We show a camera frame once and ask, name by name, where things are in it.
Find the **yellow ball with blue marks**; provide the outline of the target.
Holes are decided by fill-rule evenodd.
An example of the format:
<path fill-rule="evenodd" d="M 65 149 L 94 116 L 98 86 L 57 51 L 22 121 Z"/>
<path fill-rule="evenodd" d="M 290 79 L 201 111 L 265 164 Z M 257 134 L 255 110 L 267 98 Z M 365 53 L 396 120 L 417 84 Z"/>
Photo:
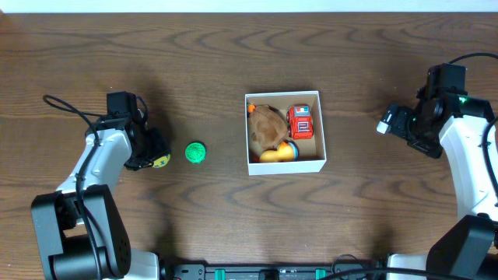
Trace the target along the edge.
<path fill-rule="evenodd" d="M 165 167 L 169 163 L 169 161 L 170 161 L 170 154 L 161 156 L 153 161 L 153 168 Z"/>

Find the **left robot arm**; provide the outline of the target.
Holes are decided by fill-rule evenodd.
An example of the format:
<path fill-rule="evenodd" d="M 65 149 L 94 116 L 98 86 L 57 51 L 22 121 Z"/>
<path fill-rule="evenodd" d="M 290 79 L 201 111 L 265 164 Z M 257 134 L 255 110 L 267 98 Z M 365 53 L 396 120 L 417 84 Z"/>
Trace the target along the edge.
<path fill-rule="evenodd" d="M 86 147 L 68 178 L 34 198 L 31 215 L 44 277 L 165 279 L 159 256 L 132 248 L 113 191 L 123 169 L 161 168 L 170 148 L 133 93 L 107 94 L 107 112 L 89 121 Z"/>

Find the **red toy truck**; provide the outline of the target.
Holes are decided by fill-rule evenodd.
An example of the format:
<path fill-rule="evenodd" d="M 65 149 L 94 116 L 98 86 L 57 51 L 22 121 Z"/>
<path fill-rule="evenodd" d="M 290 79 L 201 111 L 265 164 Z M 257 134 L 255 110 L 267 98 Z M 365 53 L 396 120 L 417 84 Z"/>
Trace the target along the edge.
<path fill-rule="evenodd" d="M 286 120 L 289 137 L 293 140 L 311 139 L 314 135 L 313 118 L 308 105 L 290 106 Z"/>

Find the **orange duck toy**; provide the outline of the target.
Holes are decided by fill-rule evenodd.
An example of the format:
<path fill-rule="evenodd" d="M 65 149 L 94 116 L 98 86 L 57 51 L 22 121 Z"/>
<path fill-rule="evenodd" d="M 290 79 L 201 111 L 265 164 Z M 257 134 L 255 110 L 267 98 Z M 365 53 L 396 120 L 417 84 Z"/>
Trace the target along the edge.
<path fill-rule="evenodd" d="M 281 142 L 277 149 L 264 151 L 260 163 L 291 162 L 299 156 L 298 148 L 292 142 Z"/>

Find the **brown plush toy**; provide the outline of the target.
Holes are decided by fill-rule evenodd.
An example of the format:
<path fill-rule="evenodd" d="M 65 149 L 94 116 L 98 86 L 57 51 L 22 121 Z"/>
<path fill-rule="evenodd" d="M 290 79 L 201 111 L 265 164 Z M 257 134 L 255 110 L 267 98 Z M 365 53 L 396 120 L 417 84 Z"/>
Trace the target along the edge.
<path fill-rule="evenodd" d="M 261 149 L 273 149 L 287 139 L 289 135 L 287 122 L 274 108 L 268 104 L 256 106 L 250 103 L 247 112 L 251 139 Z"/>

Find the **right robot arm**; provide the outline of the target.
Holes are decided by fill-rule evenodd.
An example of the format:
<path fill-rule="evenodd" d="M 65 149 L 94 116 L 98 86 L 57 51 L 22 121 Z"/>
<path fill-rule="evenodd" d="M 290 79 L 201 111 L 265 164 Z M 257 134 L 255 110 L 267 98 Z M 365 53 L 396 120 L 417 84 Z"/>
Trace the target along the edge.
<path fill-rule="evenodd" d="M 433 66 L 417 106 L 392 103 L 377 126 L 428 157 L 447 157 L 458 208 L 456 225 L 427 254 L 388 258 L 388 279 L 409 279 L 409 270 L 423 279 L 497 277 L 489 251 L 497 245 L 497 118 L 489 101 L 468 96 L 465 73 L 453 62 Z"/>

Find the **green ridged ball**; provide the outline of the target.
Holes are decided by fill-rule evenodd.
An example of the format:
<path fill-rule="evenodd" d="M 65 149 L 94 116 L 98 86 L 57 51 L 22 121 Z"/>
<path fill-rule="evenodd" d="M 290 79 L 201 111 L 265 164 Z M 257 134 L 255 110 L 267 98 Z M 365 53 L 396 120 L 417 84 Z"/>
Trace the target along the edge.
<path fill-rule="evenodd" d="M 201 142 L 192 142 L 184 150 L 186 159 L 190 163 L 201 163 L 206 157 L 206 147 Z"/>

